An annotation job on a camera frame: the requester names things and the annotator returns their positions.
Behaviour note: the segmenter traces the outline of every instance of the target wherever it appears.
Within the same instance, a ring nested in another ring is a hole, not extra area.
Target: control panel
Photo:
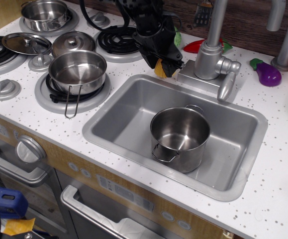
[[[117,183],[108,180],[100,175],[96,175],[98,183],[105,189],[110,190],[112,193],[127,199],[128,201],[142,207],[143,209],[152,212],[154,209],[154,204],[145,198],[135,194],[134,192],[118,185]]]

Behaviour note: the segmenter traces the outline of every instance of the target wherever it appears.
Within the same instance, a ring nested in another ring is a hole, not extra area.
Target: toy eggplant
[[[258,73],[259,81],[264,86],[277,86],[281,83],[282,75],[277,68],[264,61],[254,58],[250,66]]]

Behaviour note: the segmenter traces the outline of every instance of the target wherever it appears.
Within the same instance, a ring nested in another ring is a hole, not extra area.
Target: pot handle
[[[67,116],[66,112],[68,111],[68,104],[69,104],[69,97],[70,97],[70,89],[72,86],[69,86],[69,92],[68,92],[68,97],[66,99],[66,105],[65,105],[65,112],[64,112],[64,116],[68,119],[72,119],[76,116],[77,112],[78,112],[78,105],[79,105],[79,101],[80,101],[80,95],[81,95],[81,89],[82,89],[82,85],[80,85],[80,89],[79,89],[79,95],[78,95],[78,100],[76,102],[76,108],[75,108],[75,113],[73,116]]]
[[[198,108],[199,110],[201,110],[201,114],[203,115],[203,109],[199,106],[196,106],[196,105],[186,105],[185,108],[188,108],[188,109],[192,109],[192,107],[196,107]]]
[[[64,16],[65,16],[65,21],[62,21],[62,22],[59,22],[59,23],[66,23],[66,22],[68,22],[69,20],[71,20],[71,14],[70,14],[70,12],[69,12],[69,9],[66,11],[66,13],[64,14]]]
[[[23,7],[24,5],[28,4],[28,3],[31,3],[33,1],[27,1],[27,2],[24,2],[23,4],[21,4],[21,7]]]
[[[51,25],[52,25],[53,23],[59,23],[59,24],[67,23],[69,20],[71,20],[71,16],[70,16],[69,14],[65,13],[64,16],[65,16],[65,20],[64,20],[64,21],[56,22],[56,20],[53,20],[53,21],[51,22]]]
[[[152,151],[152,155],[153,155],[154,158],[156,158],[158,161],[161,161],[161,162],[164,162],[164,163],[170,163],[170,162],[173,161],[177,156],[179,156],[178,151],[176,151],[176,155],[175,155],[174,157],[172,157],[172,159],[169,160],[169,161],[162,160],[162,159],[158,158],[158,157],[154,154],[155,150],[158,148],[158,145],[159,145],[159,143],[157,143],[157,144],[155,145],[155,147],[154,147],[154,149],[153,149],[153,151]]]

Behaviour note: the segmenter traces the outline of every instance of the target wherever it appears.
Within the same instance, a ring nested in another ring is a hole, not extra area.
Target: dishwasher door
[[[124,205],[57,171],[62,203],[79,239],[182,239]]]

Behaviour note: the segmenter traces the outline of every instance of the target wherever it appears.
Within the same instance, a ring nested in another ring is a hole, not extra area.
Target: faucet handle
[[[231,61],[230,59],[222,56],[220,60],[215,65],[215,71],[218,74],[226,74],[221,86],[219,87],[217,93],[217,99],[219,101],[226,101],[230,96],[236,75],[239,73],[241,68],[241,63],[238,61]]]
[[[224,102],[230,96],[232,89],[233,89],[233,86],[234,86],[236,75],[237,75],[236,73],[231,71],[224,78],[223,82],[221,83],[221,86],[219,87],[218,93],[217,93],[217,99],[219,101]]]

